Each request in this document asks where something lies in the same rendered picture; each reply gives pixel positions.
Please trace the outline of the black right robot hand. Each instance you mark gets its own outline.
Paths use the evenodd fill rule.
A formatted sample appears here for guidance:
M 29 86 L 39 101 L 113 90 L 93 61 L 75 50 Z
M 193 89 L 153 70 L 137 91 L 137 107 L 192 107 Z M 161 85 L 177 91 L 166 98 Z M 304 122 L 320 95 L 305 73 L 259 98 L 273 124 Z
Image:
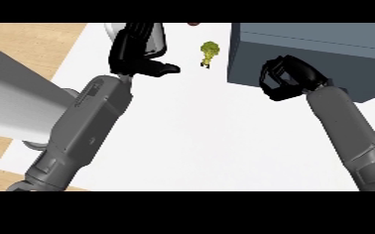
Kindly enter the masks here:
M 270 100 L 301 96 L 324 85 L 327 78 L 299 58 L 286 55 L 270 59 L 261 68 L 259 87 Z

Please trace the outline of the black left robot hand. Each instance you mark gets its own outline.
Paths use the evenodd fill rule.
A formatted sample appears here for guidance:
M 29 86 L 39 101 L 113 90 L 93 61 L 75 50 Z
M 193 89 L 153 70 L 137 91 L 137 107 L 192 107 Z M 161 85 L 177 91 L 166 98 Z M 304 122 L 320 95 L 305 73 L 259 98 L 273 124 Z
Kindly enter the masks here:
M 109 72 L 121 75 L 143 74 L 159 77 L 178 73 L 180 67 L 144 57 L 146 42 L 155 23 L 127 23 L 112 41 L 107 64 Z

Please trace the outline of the white cup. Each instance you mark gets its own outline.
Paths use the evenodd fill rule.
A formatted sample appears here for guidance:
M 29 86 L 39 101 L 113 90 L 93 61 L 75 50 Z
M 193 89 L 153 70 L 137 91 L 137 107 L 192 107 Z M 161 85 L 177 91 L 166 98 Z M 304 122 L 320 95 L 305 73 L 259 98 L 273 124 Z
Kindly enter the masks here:
M 109 39 L 113 40 L 118 31 L 125 27 L 124 23 L 104 23 L 103 24 Z M 161 23 L 153 24 L 150 36 L 146 42 L 144 57 L 147 59 L 159 58 L 166 52 L 165 34 Z

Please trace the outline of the blue-grey box appliance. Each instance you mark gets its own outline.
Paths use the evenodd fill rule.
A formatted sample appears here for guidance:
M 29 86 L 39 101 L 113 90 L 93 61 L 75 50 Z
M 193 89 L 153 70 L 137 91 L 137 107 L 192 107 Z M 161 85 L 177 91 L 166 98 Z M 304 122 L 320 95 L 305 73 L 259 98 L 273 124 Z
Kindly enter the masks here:
M 227 81 L 258 86 L 268 59 L 304 60 L 348 90 L 354 102 L 375 99 L 375 23 L 233 23 Z

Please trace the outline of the green broccoli floret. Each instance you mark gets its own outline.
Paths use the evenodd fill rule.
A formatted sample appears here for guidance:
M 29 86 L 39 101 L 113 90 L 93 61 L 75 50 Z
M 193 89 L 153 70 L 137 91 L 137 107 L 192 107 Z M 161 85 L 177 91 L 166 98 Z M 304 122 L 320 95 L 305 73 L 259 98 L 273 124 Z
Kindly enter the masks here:
M 220 53 L 220 47 L 214 42 L 205 42 L 200 46 L 200 52 L 203 53 L 200 65 L 209 67 L 211 59 Z

